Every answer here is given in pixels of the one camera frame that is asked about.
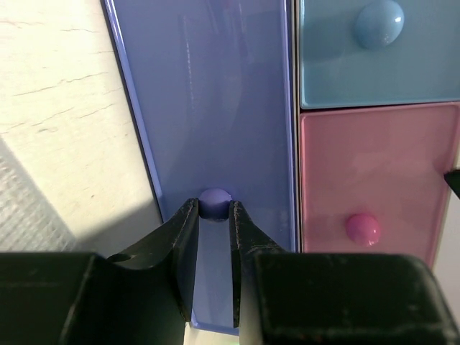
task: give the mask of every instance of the blue knob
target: blue knob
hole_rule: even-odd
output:
[[[377,0],[364,7],[356,20],[359,43],[371,50],[386,47],[400,35],[404,11],[392,0]]]
[[[198,213],[203,219],[225,221],[229,217],[231,196],[220,188],[206,189],[198,198]]]

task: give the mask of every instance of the round knob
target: round knob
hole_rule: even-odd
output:
[[[380,225],[368,214],[355,214],[346,221],[346,234],[356,244],[370,247],[380,239]]]
[[[400,35],[404,26],[404,11],[393,0],[377,0],[367,5],[356,20],[359,43],[376,50],[386,47]]]
[[[229,217],[231,196],[220,188],[206,189],[198,199],[198,213],[203,219],[225,221]]]

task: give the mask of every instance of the purple knob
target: purple knob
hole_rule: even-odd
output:
[[[229,217],[231,196],[220,188],[206,189],[198,199],[198,212],[203,219],[225,221]]]
[[[370,247],[380,239],[380,225],[369,214],[355,214],[346,221],[346,234],[356,244]]]

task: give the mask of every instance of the drawer front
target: drawer front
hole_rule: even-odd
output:
[[[431,265],[449,194],[443,174],[459,143],[459,104],[301,115],[304,251],[405,253]],[[378,228],[369,243],[353,233],[360,226]]]
[[[224,189],[295,249],[278,0],[105,0],[164,220]],[[236,334],[228,222],[200,221],[193,326]]]
[[[459,100],[459,18],[458,0],[300,0],[301,107]]]

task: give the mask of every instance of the drawer unit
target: drawer unit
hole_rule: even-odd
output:
[[[300,0],[303,109],[460,99],[460,1]]]
[[[303,250],[436,253],[460,103],[301,115]]]

